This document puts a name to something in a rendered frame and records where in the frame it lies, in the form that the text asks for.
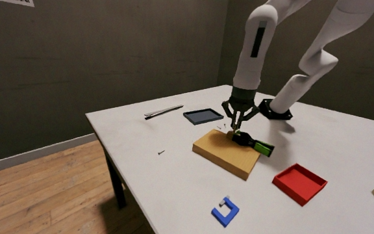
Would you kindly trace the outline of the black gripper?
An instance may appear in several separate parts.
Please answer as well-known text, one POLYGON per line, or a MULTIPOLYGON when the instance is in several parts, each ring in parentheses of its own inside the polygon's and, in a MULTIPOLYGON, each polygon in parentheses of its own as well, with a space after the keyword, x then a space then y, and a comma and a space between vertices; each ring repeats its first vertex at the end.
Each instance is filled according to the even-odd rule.
POLYGON ((229 100, 223 101, 221 104, 227 117, 232 119, 231 128, 234 129, 234 125, 236 123, 236 114, 237 112, 241 112, 238 118, 236 130, 240 129, 242 121, 248 121, 253 116, 260 112, 260 108, 255 105, 255 90, 248 90, 237 88, 232 86, 232 92, 229 100), (231 113, 230 109, 228 108, 229 103, 232 107, 233 114, 231 113), (244 116, 245 112, 247 112, 250 108, 252 108, 251 112, 244 116))

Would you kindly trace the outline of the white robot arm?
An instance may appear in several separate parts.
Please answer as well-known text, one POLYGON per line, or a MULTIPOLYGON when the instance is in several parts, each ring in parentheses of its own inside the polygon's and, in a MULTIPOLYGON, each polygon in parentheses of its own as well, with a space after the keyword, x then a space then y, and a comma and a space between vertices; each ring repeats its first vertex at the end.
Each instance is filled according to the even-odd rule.
MULTIPOLYGON (((266 51, 276 26, 311 0, 269 0, 256 8, 247 20, 243 49, 233 86, 255 90, 260 84, 266 51)), ((285 113, 300 97, 335 67, 338 59, 323 47, 361 27, 374 13, 374 0, 338 0, 312 45, 299 62, 310 77, 294 75, 269 104, 279 114, 285 113)))

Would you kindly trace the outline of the black spring clamp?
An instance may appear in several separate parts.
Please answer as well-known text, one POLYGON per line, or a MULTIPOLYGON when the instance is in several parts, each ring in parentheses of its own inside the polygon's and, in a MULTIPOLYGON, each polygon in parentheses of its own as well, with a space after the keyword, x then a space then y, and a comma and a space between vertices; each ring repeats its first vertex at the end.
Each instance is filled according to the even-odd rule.
POLYGON ((263 155, 270 157, 274 146, 267 144, 265 142, 261 142, 259 140, 254 140, 249 133, 241 132, 240 130, 236 131, 236 133, 240 134, 238 136, 237 134, 233 133, 232 141, 235 141, 240 146, 251 146, 253 149, 259 151, 263 155))

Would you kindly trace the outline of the red shallow tray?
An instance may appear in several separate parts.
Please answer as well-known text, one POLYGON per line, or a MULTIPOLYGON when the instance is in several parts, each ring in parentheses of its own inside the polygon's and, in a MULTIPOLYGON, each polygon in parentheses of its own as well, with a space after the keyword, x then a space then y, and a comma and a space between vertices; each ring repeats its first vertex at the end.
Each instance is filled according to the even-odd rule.
POLYGON ((303 207, 325 187, 328 181, 295 163, 274 176, 272 183, 303 207))

